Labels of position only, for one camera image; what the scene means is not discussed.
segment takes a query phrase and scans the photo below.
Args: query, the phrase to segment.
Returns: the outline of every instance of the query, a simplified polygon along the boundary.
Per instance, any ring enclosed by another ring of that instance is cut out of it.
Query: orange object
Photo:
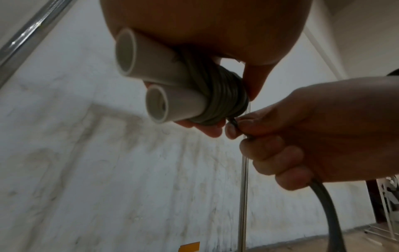
[[[200,242],[181,245],[179,252],[200,252]]]

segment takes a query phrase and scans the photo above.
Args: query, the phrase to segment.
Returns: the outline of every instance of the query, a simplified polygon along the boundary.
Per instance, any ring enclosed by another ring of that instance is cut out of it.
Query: concrete floor
[[[345,234],[348,252],[394,252],[399,251],[399,243],[363,231]],[[327,238],[307,240],[275,248],[258,248],[248,252],[324,252],[327,251]]]

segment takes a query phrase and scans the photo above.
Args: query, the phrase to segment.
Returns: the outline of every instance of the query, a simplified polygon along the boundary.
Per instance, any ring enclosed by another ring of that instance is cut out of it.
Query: plastic tube
[[[151,83],[145,97],[152,121],[163,123],[202,114],[208,99],[195,90],[194,81],[179,54],[139,32],[123,29],[116,38],[119,72]]]
[[[202,114],[208,100],[203,94],[190,88],[151,85],[145,96],[145,105],[151,120],[163,123]]]

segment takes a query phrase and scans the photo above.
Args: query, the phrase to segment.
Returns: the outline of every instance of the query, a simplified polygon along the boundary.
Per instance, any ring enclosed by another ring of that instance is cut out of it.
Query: ceiling
[[[332,15],[335,15],[354,1],[355,0],[324,0]]]

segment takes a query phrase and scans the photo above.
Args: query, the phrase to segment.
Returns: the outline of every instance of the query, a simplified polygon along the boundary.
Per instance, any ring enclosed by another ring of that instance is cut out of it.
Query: hanging cord
[[[198,90],[210,102],[205,112],[190,121],[202,125],[214,125],[227,118],[238,129],[235,117],[245,112],[249,98],[242,79],[233,72],[215,64],[209,57],[197,53],[190,46],[177,48],[188,66]],[[309,184],[321,202],[328,222],[329,241],[327,252],[346,252],[342,231],[334,203],[325,186],[316,179]]]

